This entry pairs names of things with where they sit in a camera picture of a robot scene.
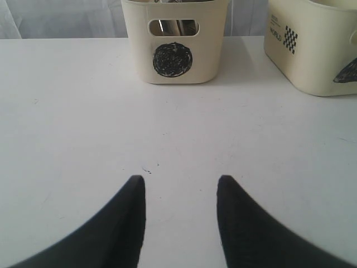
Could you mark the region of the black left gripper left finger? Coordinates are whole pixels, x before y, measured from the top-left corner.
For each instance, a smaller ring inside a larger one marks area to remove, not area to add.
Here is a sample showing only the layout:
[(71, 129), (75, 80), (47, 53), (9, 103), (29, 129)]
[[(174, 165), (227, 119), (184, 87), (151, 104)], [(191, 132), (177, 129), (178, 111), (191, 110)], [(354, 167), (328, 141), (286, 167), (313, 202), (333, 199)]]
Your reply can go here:
[(132, 175), (94, 216), (15, 267), (137, 267), (146, 229), (144, 178)]

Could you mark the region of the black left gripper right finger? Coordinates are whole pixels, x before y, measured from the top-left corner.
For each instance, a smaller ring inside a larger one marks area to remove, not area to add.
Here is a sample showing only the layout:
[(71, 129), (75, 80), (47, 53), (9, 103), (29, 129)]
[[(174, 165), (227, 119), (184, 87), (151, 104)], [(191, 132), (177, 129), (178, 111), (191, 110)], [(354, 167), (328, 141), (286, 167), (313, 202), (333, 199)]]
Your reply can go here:
[(230, 175), (218, 181), (217, 220), (227, 267), (352, 267), (273, 218)]

